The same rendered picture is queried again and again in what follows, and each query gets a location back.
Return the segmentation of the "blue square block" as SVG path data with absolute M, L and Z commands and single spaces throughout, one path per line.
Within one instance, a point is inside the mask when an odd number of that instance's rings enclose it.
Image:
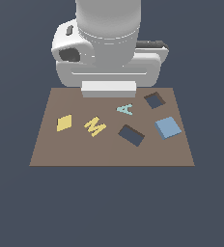
M 156 121 L 154 126 L 163 140 L 178 135 L 182 132 L 172 117 Z

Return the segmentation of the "pale gripper finger block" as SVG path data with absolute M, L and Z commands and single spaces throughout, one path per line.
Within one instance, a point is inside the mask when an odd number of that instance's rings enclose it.
M 135 81 L 83 81 L 84 97 L 135 97 Z

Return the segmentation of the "yellow diamond block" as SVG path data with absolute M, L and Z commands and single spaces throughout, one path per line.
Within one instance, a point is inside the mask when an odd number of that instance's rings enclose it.
M 64 116 L 57 120 L 57 131 L 62 131 L 70 127 L 71 127 L 71 115 Z

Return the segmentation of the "teal letter A block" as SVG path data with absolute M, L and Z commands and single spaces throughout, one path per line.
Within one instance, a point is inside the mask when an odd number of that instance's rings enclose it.
M 132 104 L 127 104 L 127 105 L 123 105 L 123 106 L 119 106 L 116 108 L 116 111 L 121 112 L 121 113 L 125 113 L 127 115 L 132 116 L 132 112 L 130 112 L 128 109 L 132 107 Z

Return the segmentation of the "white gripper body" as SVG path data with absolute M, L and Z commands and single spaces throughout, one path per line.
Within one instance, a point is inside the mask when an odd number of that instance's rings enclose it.
M 135 81 L 137 87 L 153 86 L 169 47 L 163 41 L 138 41 L 131 61 L 121 68 L 96 68 L 81 62 L 56 63 L 61 82 L 80 87 L 83 81 Z

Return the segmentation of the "yellow letter M block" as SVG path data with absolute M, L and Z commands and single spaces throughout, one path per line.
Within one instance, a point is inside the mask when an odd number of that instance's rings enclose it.
M 92 137 L 95 137 L 106 128 L 105 123 L 98 124 L 98 121 L 99 117 L 94 117 L 84 124 L 84 127 L 87 129 Z

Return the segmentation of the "brown board with slots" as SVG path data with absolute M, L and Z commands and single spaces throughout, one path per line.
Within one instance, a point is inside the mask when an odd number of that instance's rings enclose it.
M 132 116 L 116 111 L 132 104 Z M 71 127 L 57 120 L 71 115 Z M 84 127 L 94 117 L 106 128 L 95 137 Z M 194 165 L 185 132 L 163 140 L 156 121 L 182 118 L 171 88 L 139 88 L 133 98 L 84 97 L 78 88 L 53 88 L 33 151 L 32 167 Z

